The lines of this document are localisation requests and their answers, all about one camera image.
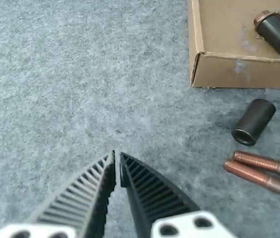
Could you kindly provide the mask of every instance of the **metal pin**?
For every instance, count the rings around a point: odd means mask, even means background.
[[[280,161],[243,151],[236,151],[232,158],[237,162],[261,168],[263,170],[280,175]]]
[[[252,169],[236,161],[226,161],[224,169],[240,178],[258,184],[266,189],[280,194],[280,179]]]

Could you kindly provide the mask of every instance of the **metal bushing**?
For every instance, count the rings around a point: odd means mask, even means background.
[[[233,138],[244,145],[255,145],[275,111],[271,102],[255,99],[231,131]]]
[[[262,11],[254,19],[256,31],[280,54],[280,15]]]

